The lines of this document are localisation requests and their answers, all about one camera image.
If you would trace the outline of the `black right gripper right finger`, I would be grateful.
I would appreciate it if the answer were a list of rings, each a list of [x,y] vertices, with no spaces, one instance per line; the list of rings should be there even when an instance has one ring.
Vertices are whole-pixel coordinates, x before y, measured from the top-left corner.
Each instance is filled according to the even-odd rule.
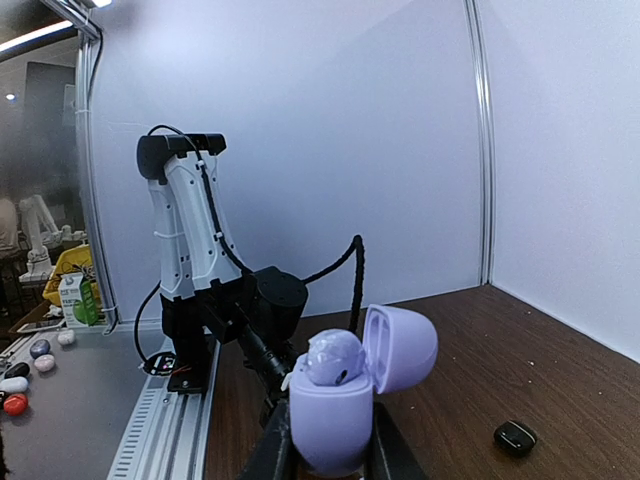
[[[386,406],[374,403],[373,429],[367,452],[367,478],[375,480],[427,480]]]

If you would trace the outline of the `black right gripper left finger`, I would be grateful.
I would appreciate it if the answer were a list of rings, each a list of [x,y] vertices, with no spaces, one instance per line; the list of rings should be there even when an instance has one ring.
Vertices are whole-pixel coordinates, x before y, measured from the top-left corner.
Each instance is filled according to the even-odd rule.
[[[260,441],[242,470],[243,480],[291,480],[295,478],[295,446],[290,425],[289,401],[278,403]]]

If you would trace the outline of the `purple round charging case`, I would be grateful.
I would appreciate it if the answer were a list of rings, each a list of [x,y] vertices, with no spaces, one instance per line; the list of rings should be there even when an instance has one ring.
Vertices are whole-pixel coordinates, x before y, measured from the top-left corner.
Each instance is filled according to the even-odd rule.
[[[321,477],[355,472],[371,440],[375,395],[421,383],[436,363],[436,329],[412,310],[372,304],[364,333],[357,337],[366,355],[360,376],[340,386],[314,385],[304,371],[308,349],[289,376],[293,444],[311,472]]]

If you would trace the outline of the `white purple earbud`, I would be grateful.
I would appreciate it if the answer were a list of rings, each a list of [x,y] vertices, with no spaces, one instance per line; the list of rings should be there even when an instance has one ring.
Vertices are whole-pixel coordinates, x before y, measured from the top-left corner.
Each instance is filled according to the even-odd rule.
[[[363,373],[363,345],[348,330],[321,331],[309,339],[308,346],[304,371],[314,385],[340,386]]]

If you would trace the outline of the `black earbud charging case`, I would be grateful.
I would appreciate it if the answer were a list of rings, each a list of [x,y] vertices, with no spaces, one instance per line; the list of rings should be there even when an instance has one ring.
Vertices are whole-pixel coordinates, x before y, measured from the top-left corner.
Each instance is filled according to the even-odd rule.
[[[509,420],[498,426],[493,434],[494,443],[514,458],[527,456],[538,442],[536,433],[519,421]]]

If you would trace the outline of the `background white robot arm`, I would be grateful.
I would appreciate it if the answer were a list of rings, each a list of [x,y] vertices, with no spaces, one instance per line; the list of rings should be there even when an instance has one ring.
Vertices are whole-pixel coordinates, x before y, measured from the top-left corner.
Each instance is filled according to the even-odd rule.
[[[26,272],[19,277],[23,285],[46,282],[53,265],[48,247],[57,248],[73,241],[70,225],[57,226],[41,195],[32,195],[19,202],[23,232],[30,249],[27,253]]]

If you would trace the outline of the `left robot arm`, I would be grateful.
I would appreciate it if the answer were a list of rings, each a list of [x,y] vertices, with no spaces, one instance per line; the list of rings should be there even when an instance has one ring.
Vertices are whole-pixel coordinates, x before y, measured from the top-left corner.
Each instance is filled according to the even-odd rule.
[[[290,343],[308,299],[298,277],[275,266],[253,270],[225,233],[216,205],[219,133],[184,133],[156,125],[140,137],[136,159],[154,207],[161,251],[162,329],[170,352],[143,355],[142,368],[167,376],[181,394],[204,393],[212,354],[208,341],[236,342],[267,396],[285,396],[297,354]]]

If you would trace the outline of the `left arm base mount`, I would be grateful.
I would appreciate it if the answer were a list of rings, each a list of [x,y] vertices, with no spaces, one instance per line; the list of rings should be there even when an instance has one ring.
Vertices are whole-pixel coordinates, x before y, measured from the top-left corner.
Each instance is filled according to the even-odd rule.
[[[167,391],[180,395],[205,394],[209,387],[210,373],[210,362],[191,365],[178,361],[169,376]]]

